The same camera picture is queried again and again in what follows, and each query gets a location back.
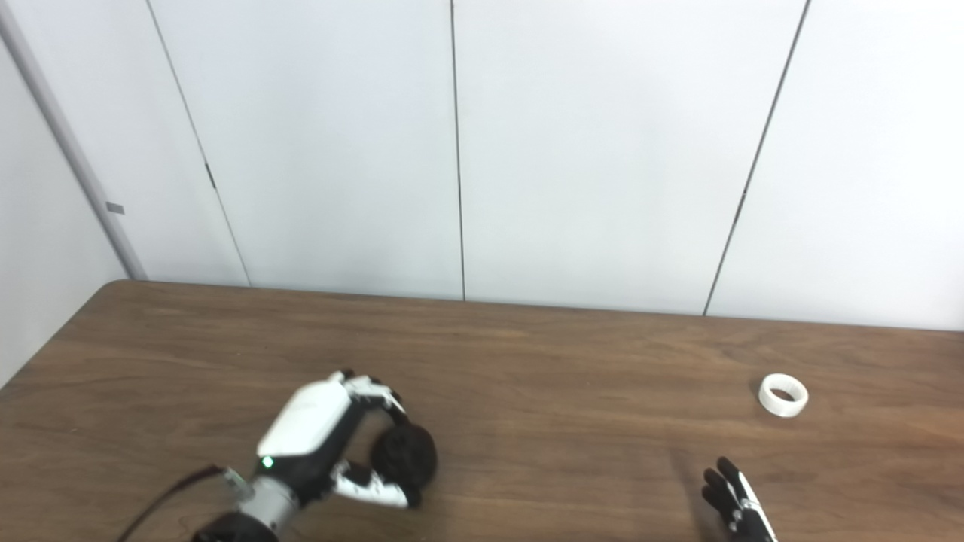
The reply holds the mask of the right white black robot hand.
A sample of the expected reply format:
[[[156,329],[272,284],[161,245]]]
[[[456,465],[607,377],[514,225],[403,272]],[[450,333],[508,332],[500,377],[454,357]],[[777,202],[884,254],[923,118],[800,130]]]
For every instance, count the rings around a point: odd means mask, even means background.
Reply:
[[[703,471],[701,495],[716,510],[730,541],[777,541],[760,498],[743,472],[727,457]]]

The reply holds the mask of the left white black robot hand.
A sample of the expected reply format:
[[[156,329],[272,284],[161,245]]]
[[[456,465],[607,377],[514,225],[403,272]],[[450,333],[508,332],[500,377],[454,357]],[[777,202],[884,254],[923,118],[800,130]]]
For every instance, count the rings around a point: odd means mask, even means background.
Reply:
[[[416,484],[344,456],[375,410],[388,414],[395,429],[410,421],[399,395],[368,375],[342,370],[303,385],[256,446],[255,477],[282,484],[299,509],[331,495],[382,507],[420,507],[423,495]]]

